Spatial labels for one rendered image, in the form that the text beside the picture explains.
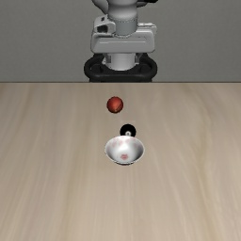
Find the white bowl with red pattern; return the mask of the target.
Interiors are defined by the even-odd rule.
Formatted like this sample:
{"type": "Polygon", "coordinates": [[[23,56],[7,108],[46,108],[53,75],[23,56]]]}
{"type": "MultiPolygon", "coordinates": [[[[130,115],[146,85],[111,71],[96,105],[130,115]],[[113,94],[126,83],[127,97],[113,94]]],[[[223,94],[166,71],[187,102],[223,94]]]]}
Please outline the white bowl with red pattern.
{"type": "Polygon", "coordinates": [[[105,155],[119,165],[132,165],[145,153],[143,143],[129,136],[118,136],[109,139],[104,146],[105,155]]]}

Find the red onion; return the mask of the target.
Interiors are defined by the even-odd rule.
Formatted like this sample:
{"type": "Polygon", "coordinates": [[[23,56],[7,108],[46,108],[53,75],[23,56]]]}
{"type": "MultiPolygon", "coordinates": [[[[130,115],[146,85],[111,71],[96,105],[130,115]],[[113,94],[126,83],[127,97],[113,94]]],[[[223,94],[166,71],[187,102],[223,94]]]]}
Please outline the red onion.
{"type": "Polygon", "coordinates": [[[123,101],[120,97],[113,96],[107,101],[106,107],[111,113],[117,114],[123,109],[123,101]]]}

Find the small black round object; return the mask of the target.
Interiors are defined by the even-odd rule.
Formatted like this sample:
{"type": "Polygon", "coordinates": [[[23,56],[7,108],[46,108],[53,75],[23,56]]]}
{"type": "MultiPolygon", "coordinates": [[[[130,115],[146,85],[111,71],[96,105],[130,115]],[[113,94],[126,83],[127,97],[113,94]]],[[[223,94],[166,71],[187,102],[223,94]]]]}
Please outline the small black round object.
{"type": "Polygon", "coordinates": [[[130,123],[124,124],[120,129],[121,136],[135,137],[137,134],[136,127],[130,123]]]}

